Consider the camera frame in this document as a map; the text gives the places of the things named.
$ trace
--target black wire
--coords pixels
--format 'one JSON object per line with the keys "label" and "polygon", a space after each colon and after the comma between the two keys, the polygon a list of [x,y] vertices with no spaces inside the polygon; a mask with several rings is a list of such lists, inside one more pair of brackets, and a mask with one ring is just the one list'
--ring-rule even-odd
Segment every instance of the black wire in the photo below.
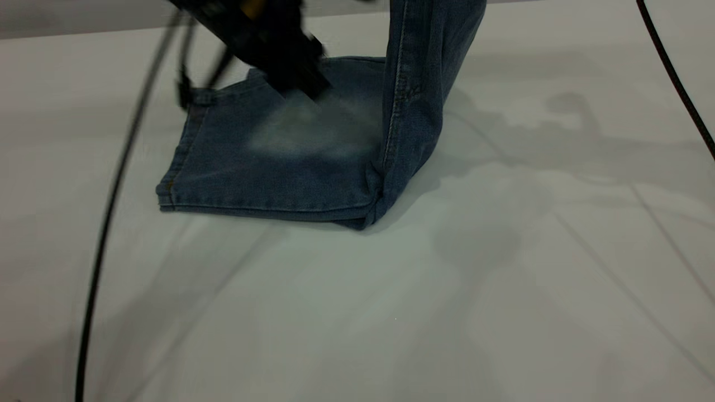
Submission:
{"label": "black wire", "polygon": [[688,110],[690,118],[693,119],[695,127],[697,127],[700,132],[700,136],[703,137],[703,141],[705,141],[705,145],[710,150],[710,155],[712,155],[715,160],[715,140],[713,140],[713,137],[710,135],[703,119],[700,117],[700,113],[698,113],[698,109],[695,108],[695,104],[693,104],[692,99],[690,99],[688,92],[685,90],[683,82],[680,80],[680,77],[678,77],[678,72],[675,70],[675,66],[673,66],[673,62],[671,62],[670,56],[668,56],[668,52],[666,52],[666,48],[663,45],[663,41],[661,41],[661,37],[658,35],[656,25],[653,23],[651,14],[648,12],[645,0],[636,0],[636,3],[638,4],[638,9],[641,11],[641,16],[643,17],[643,22],[646,24],[648,33],[651,35],[651,40],[656,46],[658,55],[661,57],[663,66],[666,68],[675,90],[678,92],[678,95],[680,95],[680,99],[683,101],[685,108]]}
{"label": "black wire", "polygon": [[74,400],[75,402],[84,401],[84,377],[87,371],[87,354],[89,352],[89,337],[92,334],[92,321],[94,318],[94,308],[97,304],[97,291],[99,288],[99,278],[102,274],[102,263],[104,261],[104,254],[107,251],[107,238],[109,237],[109,230],[112,227],[112,218],[114,216],[114,210],[117,206],[117,199],[119,198],[119,191],[124,183],[125,170],[129,162],[129,156],[132,153],[134,147],[134,141],[139,133],[139,127],[142,124],[142,119],[144,117],[144,111],[149,103],[149,98],[152,95],[152,90],[154,83],[157,80],[157,75],[159,74],[159,68],[161,67],[162,61],[164,60],[169,45],[174,37],[179,23],[181,22],[183,13],[181,10],[176,10],[169,20],[169,25],[164,31],[164,35],[157,47],[156,55],[152,61],[152,65],[149,68],[146,78],[144,79],[144,86],[142,87],[142,93],[139,96],[139,101],[137,103],[137,108],[134,110],[134,118],[132,120],[132,125],[129,126],[129,133],[127,134],[127,139],[124,141],[124,148],[119,156],[119,163],[117,165],[117,173],[114,176],[114,181],[112,182],[111,190],[109,191],[109,199],[107,200],[107,206],[104,211],[104,219],[102,221],[102,229],[99,232],[99,241],[97,243],[97,248],[94,252],[94,267],[92,268],[92,279],[89,283],[89,295],[87,296],[87,309],[84,312],[84,322],[82,323],[82,338],[79,345],[79,357],[77,358],[77,376],[75,378],[74,385]]}
{"label": "black wire", "polygon": [[194,31],[196,31],[196,19],[190,16],[189,22],[186,26],[186,32],[184,33],[184,41],[181,45],[181,52],[179,53],[179,65],[183,70],[187,71],[187,65],[189,63],[189,53],[191,53],[191,43],[194,39]]}

